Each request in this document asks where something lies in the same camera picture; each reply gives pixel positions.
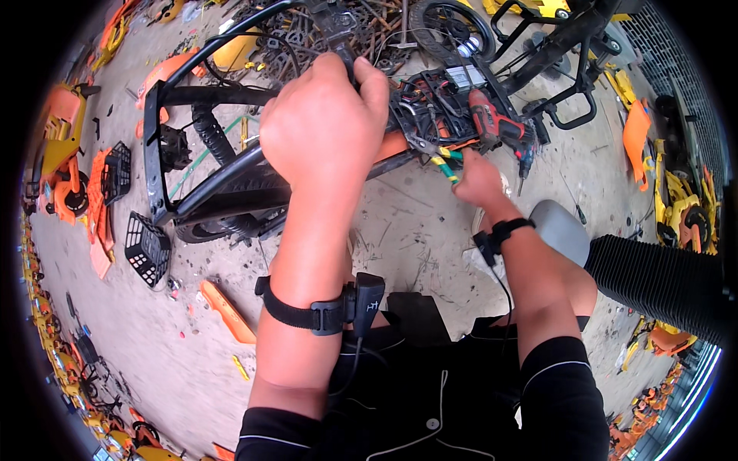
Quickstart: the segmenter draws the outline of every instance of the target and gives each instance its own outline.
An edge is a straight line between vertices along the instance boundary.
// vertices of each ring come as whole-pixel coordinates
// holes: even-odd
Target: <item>wrist strap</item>
[[[494,267],[495,261],[494,256],[496,254],[502,254],[502,244],[505,240],[510,238],[510,234],[520,227],[530,226],[536,228],[533,221],[525,218],[517,218],[512,221],[500,221],[492,226],[492,233],[487,234],[484,231],[480,231],[475,234],[474,243],[477,244],[479,251],[482,253],[485,262],[489,267]]]
[[[254,293],[263,297],[264,307],[276,320],[295,328],[312,330],[314,335],[328,336],[343,331],[343,295],[332,301],[318,301],[309,309],[293,308],[272,293],[269,277],[256,279]]]

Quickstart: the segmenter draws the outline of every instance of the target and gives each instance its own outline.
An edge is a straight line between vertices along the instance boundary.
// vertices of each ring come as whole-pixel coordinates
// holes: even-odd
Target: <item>bicycle frame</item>
[[[572,21],[560,27],[556,40],[545,43],[523,67],[514,72],[508,79],[498,82],[497,78],[489,70],[490,62],[483,62],[477,56],[472,57],[472,62],[483,73],[488,85],[487,89],[493,97],[501,102],[501,109],[508,117],[521,120],[526,118],[540,117],[543,111],[549,113],[554,123],[562,129],[571,129],[594,118],[596,107],[589,95],[593,87],[592,75],[585,67],[587,64],[587,50],[589,49],[589,38],[600,34],[604,26],[615,12],[620,0],[596,0],[594,6],[588,5],[583,13],[573,18]],[[272,97],[276,96],[273,91],[256,91],[241,88],[216,88],[208,86],[185,86],[176,87],[183,78],[218,48],[232,39],[232,34],[246,32],[251,27],[260,24],[278,13],[283,12],[295,5],[305,5],[311,13],[315,24],[323,32],[331,50],[337,53],[347,66],[349,78],[354,82],[353,62],[356,58],[354,51],[349,46],[347,39],[356,26],[356,19],[346,10],[340,1],[325,0],[279,0],[276,3],[258,11],[256,14],[244,19],[240,23],[228,29],[225,34],[229,37],[217,38],[203,46],[181,68],[174,72],[168,81],[158,81],[146,94],[144,104],[144,163],[146,174],[146,187],[149,197],[149,212],[155,225],[162,225],[169,220],[175,221],[175,225],[202,223],[205,221],[218,220],[230,216],[243,215],[284,207],[289,203],[290,190],[288,187],[279,187],[269,190],[248,190],[236,193],[218,193],[225,185],[237,179],[248,169],[264,161],[260,145],[241,152],[231,162],[223,164],[217,171],[198,184],[182,200],[170,201],[167,195],[165,171],[160,158],[162,132],[159,123],[159,110],[165,105],[191,105],[193,103],[205,103],[217,105],[220,103],[265,105]],[[543,24],[563,24],[564,20],[559,18],[538,18],[528,14],[523,15],[524,22],[509,37],[500,34],[496,27],[496,21],[513,4],[520,4],[517,0],[508,0],[494,15],[492,20],[493,30],[497,33],[498,40],[503,43],[494,59],[498,59],[510,46],[510,43],[520,36],[520,33],[533,22]],[[522,88],[533,77],[548,68],[563,56],[574,44],[582,43],[582,53],[579,60],[579,72],[575,85],[566,91],[556,95],[549,101],[544,101],[532,111],[519,116],[512,108],[508,96]],[[561,102],[576,92],[584,92],[590,102],[590,113],[572,122],[562,123],[556,117],[555,104]],[[375,176],[407,163],[413,156],[402,154],[390,157],[384,167]]]

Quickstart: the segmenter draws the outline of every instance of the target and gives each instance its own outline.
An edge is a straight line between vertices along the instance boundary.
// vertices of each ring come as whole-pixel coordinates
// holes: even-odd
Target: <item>cordless drill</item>
[[[528,178],[535,154],[533,129],[500,115],[487,96],[478,89],[469,92],[469,107],[482,144],[491,150],[497,147],[498,141],[502,141],[515,150],[515,156],[520,160],[520,186],[517,190],[520,197],[523,181]]]

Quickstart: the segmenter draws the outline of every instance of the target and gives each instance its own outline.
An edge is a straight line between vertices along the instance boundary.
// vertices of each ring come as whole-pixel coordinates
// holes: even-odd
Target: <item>gray seat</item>
[[[590,238],[579,219],[553,200],[539,202],[528,218],[551,248],[584,267],[590,254]]]

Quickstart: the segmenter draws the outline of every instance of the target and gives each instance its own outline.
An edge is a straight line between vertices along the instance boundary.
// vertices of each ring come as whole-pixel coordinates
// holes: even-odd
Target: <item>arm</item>
[[[387,78],[361,58],[354,73],[361,94],[337,55],[321,55],[261,115],[264,156],[292,186],[270,285],[296,308],[341,292],[346,237],[387,123]],[[262,309],[249,407],[320,419],[340,342],[340,334],[315,336]]]
[[[491,225],[522,218],[503,194],[497,168],[472,149],[464,149],[463,155],[463,178],[454,186],[454,194],[482,207]],[[592,312],[597,296],[592,278],[578,266],[571,268],[573,263],[546,245],[531,227],[513,231],[503,242],[502,253],[515,301],[521,365],[538,344],[549,339],[580,339],[576,315],[588,316]]]

